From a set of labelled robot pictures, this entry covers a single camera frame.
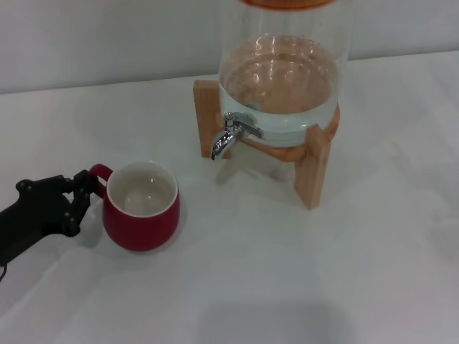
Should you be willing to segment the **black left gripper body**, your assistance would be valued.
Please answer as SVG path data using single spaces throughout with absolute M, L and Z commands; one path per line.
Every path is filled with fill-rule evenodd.
M 1 211 L 1 266 L 53 234 L 72 236 L 67 197 L 21 195 L 13 205 Z

